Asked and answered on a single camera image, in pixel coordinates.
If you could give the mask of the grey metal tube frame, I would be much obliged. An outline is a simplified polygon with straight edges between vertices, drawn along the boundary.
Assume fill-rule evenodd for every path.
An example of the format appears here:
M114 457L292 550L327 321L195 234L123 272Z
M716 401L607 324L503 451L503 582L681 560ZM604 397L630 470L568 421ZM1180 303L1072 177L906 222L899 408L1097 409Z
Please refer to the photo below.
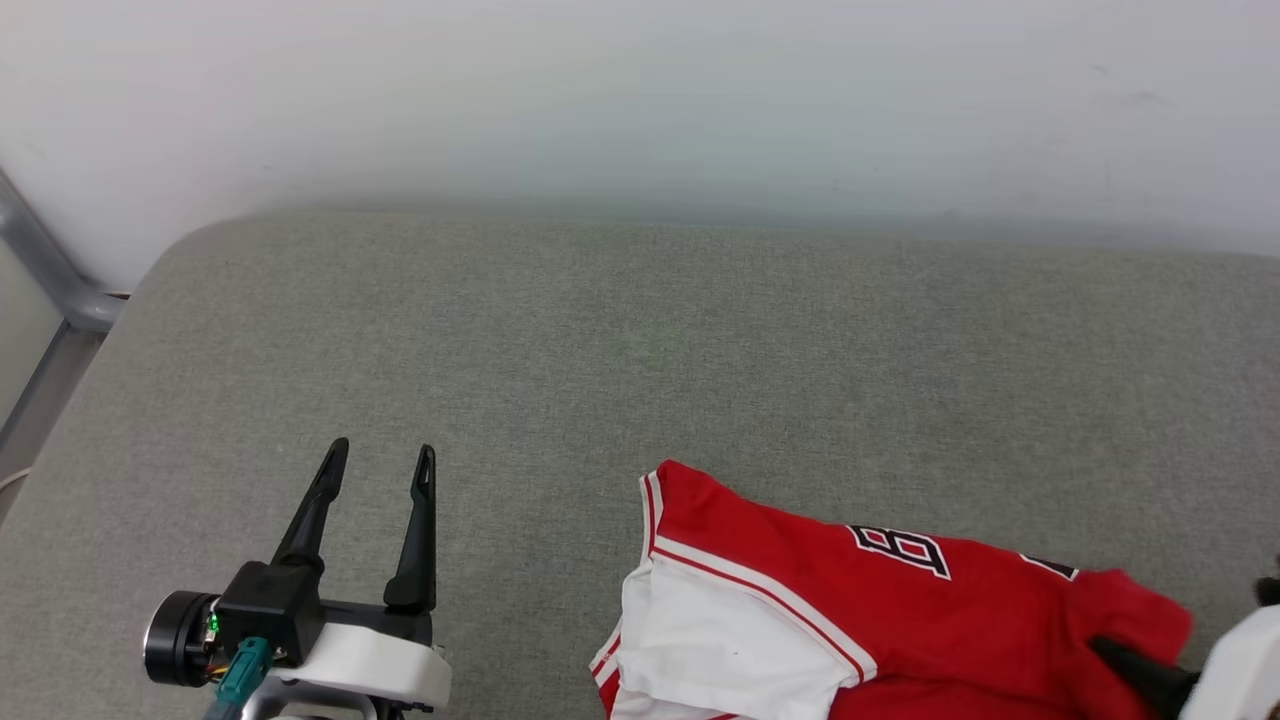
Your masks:
M14 251L61 316L0 429L0 471L19 471L35 465L131 295L104 292L86 279L4 170L0 170L0 240Z

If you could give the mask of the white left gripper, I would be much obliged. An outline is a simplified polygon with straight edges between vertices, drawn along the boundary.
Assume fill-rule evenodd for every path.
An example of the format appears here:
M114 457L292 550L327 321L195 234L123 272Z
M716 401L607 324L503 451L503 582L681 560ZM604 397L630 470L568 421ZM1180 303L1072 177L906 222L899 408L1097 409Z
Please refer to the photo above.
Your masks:
M323 574L326 516L340 493L349 439L334 439L303 493L273 566ZM452 667L433 643L436 606L436 455L422 445L410 484L412 509L384 606L324 600L325 626L298 667L268 674L268 710L291 702L360 712L442 711L451 700Z

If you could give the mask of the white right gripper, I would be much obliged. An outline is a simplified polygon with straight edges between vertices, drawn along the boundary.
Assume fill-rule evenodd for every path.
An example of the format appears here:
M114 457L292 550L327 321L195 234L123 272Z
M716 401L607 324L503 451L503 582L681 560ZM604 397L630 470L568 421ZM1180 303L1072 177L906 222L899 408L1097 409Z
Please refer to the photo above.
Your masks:
M1156 717L1280 720L1280 605L1257 609L1224 634L1202 673L1106 635L1091 638L1089 647Z

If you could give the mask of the red white baseball jersey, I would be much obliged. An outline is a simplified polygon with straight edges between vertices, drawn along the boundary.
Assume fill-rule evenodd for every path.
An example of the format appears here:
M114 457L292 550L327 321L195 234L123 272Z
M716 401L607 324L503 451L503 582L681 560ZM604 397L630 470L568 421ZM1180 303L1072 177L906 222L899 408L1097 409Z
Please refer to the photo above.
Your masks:
M1172 664L1192 615L1126 573L844 525L675 460L590 669L607 720L1155 720L1096 637Z

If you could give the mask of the grey fabric sofa seat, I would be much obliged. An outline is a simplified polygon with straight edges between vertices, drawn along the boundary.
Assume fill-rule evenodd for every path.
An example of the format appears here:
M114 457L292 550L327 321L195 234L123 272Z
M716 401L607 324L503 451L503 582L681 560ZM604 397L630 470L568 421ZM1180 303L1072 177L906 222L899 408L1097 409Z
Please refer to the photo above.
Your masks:
M458 720L598 720L673 457L827 521L1123 568L1196 615L1280 555L1280 260L260 217L136 287L0 525L0 720L198 720L142 641L269 560L330 443L323 594L378 602L421 445Z

